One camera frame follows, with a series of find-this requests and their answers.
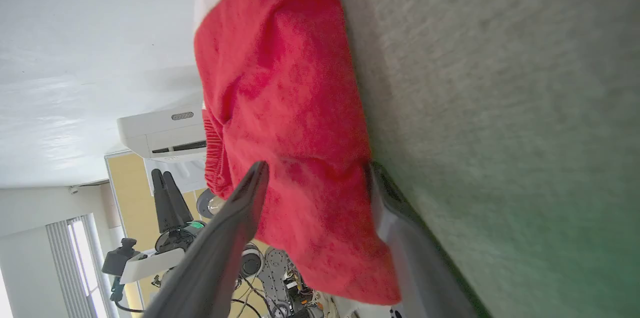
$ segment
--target white panel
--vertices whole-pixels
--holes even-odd
[[[172,249],[162,254],[156,254],[155,249],[145,250],[141,253],[148,255],[148,258],[136,260],[134,257],[128,260],[122,272],[120,283],[130,284],[145,277],[163,273],[169,268],[176,267],[185,256],[185,251],[181,248]]]
[[[207,182],[204,179],[205,158],[191,161],[179,161],[177,163],[166,163],[151,159],[144,159],[144,169],[146,170],[146,179],[149,182],[149,191],[154,194],[154,184],[151,180],[151,171],[161,170],[171,172],[173,180],[180,189],[180,192],[187,193],[196,189],[204,189]]]
[[[159,131],[148,134],[146,142],[149,150],[166,149],[178,145],[186,145],[205,140],[204,125],[202,120],[199,125],[185,126],[177,129]]]
[[[151,150],[149,149],[149,143],[147,143],[146,135],[122,136],[122,134],[120,134],[120,141],[138,156],[146,158],[151,157]]]
[[[174,119],[177,118],[175,116],[183,113],[191,113],[191,116]],[[124,137],[173,131],[174,129],[190,126],[202,126],[202,109],[199,104],[151,111],[118,119],[118,129],[120,135]]]

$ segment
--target air conditioner vent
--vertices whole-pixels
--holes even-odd
[[[178,113],[171,115],[171,119],[174,121],[186,120],[187,118],[194,117],[194,113],[192,111],[185,111],[185,113]]]

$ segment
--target black cable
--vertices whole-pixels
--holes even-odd
[[[265,306],[267,306],[267,311],[269,312],[269,316],[270,316],[271,318],[276,318],[276,317],[274,316],[274,313],[272,313],[272,311],[269,309],[269,302],[267,302],[267,299],[265,298],[265,296],[264,296],[264,295],[262,295],[262,294],[260,294],[260,291],[258,291],[256,288],[254,288],[253,284],[249,283],[249,280],[247,280],[247,278],[246,278],[246,277],[244,277],[244,275],[240,275],[240,276],[242,277],[242,279],[243,279],[247,284],[249,284],[249,288],[250,288],[254,293],[256,293],[256,295],[258,295],[258,296],[260,296],[260,298],[262,298],[262,300],[264,301],[264,305],[265,305]]]
[[[247,307],[249,307],[250,309],[252,309],[256,315],[258,315],[258,318],[263,318],[262,315],[260,315],[260,313],[258,313],[258,309],[255,309],[254,306],[252,306],[251,304],[245,302],[244,300],[240,300],[240,299],[231,299],[231,302],[236,302],[238,304],[243,304],[246,305]]]
[[[242,286],[242,277],[240,277],[240,275],[238,274],[238,279],[240,280],[240,285]],[[253,276],[253,279],[251,279],[251,282],[255,282],[256,281],[256,275]],[[249,293],[249,291],[251,291],[251,288],[247,288],[244,293],[242,293],[242,295],[240,295],[240,299],[242,299],[243,297],[245,297],[247,295],[247,293]]]
[[[140,310],[140,309],[131,309],[131,308],[127,308],[125,306],[121,306],[120,302],[114,302],[116,304],[116,307],[118,307],[119,309],[122,309],[122,311],[125,312],[131,312],[131,313],[144,313],[144,310]]]

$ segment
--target yellow wall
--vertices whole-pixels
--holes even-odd
[[[160,232],[158,232],[156,206],[154,204],[154,198],[151,196],[151,191],[149,190],[149,181],[147,180],[143,159],[137,154],[130,152],[128,154],[109,157],[107,164],[109,165],[110,179],[113,183],[116,199],[118,200],[118,206],[122,216],[122,225],[126,231],[126,236],[137,240],[137,245],[135,245],[136,250],[143,251],[152,249],[158,236],[160,236]],[[195,220],[201,219],[196,209],[196,201],[202,191],[204,191],[204,189],[183,193],[184,200]],[[253,243],[255,243],[262,252],[265,252],[268,248],[268,246],[262,242],[254,240]],[[158,291],[158,288],[151,285],[152,279],[153,277],[146,277],[139,281],[142,300],[145,306],[151,302],[150,295]],[[257,289],[263,288],[260,279],[255,279],[251,284]],[[233,293],[233,298],[241,299],[241,296],[248,288],[249,286],[247,286],[245,282],[242,282],[242,286]],[[135,284],[127,284],[125,293],[130,308],[140,309],[141,304],[137,286],[135,286]],[[249,304],[258,309],[261,315],[265,316],[268,314],[265,303],[255,293],[249,296]],[[241,303],[234,302],[231,304],[229,317],[236,318],[241,308]],[[251,311],[251,309],[245,308],[242,312],[242,318],[249,318],[251,316],[255,318],[256,314]]]

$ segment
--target wall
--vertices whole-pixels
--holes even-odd
[[[68,318],[45,227],[2,236],[0,247],[14,318]]]
[[[66,318],[44,226],[85,214],[93,214],[101,250],[115,249],[100,186],[76,194],[62,186],[0,190],[0,269],[16,318]],[[39,309],[46,314],[35,314]]]
[[[100,185],[100,196],[102,198],[102,206],[104,207],[105,217],[107,219],[107,227],[109,230],[116,227],[122,227],[120,213],[114,197],[114,191],[109,183]]]

